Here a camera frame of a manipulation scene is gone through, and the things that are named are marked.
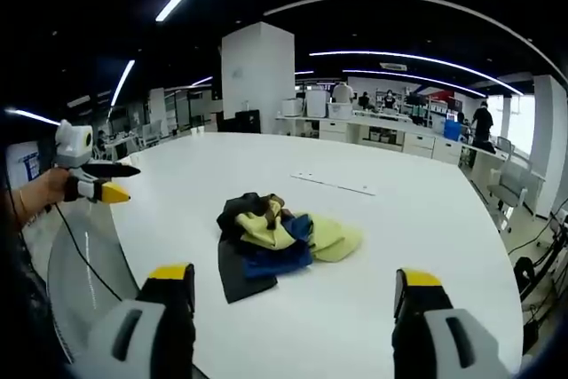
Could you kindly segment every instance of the blue bin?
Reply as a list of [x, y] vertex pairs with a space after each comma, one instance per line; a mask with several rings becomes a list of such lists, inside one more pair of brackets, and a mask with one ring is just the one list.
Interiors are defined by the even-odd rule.
[[452, 122], [446, 120], [444, 125], [444, 138], [452, 139], [454, 141], [460, 140], [460, 134], [462, 133], [462, 124], [459, 122]]

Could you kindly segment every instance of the pile of cloth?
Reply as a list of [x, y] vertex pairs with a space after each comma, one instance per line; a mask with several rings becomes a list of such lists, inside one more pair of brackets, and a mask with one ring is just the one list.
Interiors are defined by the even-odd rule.
[[312, 213], [291, 213], [275, 194], [246, 193], [228, 200], [217, 218], [218, 264], [230, 304], [277, 284], [276, 276], [339, 262], [362, 240], [359, 230]]

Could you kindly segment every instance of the yellow cloth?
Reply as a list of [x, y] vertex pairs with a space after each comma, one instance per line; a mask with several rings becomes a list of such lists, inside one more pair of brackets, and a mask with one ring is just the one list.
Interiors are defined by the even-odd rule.
[[361, 244], [363, 233], [359, 229], [313, 213], [309, 215], [312, 220], [309, 244], [314, 258], [339, 262]]
[[241, 213], [236, 217], [237, 224], [245, 229], [245, 233], [241, 236], [242, 241], [256, 244], [270, 250], [285, 249], [296, 240], [292, 238], [288, 231], [282, 226], [280, 219], [280, 204], [275, 200], [269, 200], [268, 204], [274, 214], [274, 229], [267, 228], [268, 221], [266, 217], [258, 217], [253, 213]]

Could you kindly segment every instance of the black ceiling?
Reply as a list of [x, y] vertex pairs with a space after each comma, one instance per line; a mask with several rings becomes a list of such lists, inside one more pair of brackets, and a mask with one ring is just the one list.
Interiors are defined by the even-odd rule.
[[[142, 99], [153, 87], [217, 75], [221, 38], [259, 20], [294, 33], [296, 69], [315, 69], [321, 75], [337, 75], [346, 67], [378, 69], [385, 58], [310, 58], [311, 51], [398, 51], [494, 76], [555, 73], [528, 46], [496, 26], [415, 0], [334, 0], [269, 17], [263, 12], [299, 0], [185, 0], [166, 22], [156, 23], [167, 1], [9, 0], [6, 11], [13, 29], [4, 44], [11, 59], [5, 102], [57, 119], [70, 116], [68, 101], [113, 90], [129, 59], [137, 63], [119, 102]], [[568, 35], [560, 12], [565, 0], [448, 1], [530, 37], [568, 74]], [[406, 63], [416, 74], [461, 85], [480, 80], [447, 67], [394, 62]]]

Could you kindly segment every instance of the window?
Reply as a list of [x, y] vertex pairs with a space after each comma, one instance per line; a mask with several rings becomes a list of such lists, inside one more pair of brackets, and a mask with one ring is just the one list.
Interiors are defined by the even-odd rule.
[[509, 121], [509, 139], [525, 154], [533, 149], [534, 133], [534, 95], [520, 97], [514, 95], [511, 99], [511, 117]]
[[487, 109], [493, 118], [493, 127], [491, 135], [499, 137], [501, 135], [501, 125], [503, 123], [503, 96], [487, 97]]

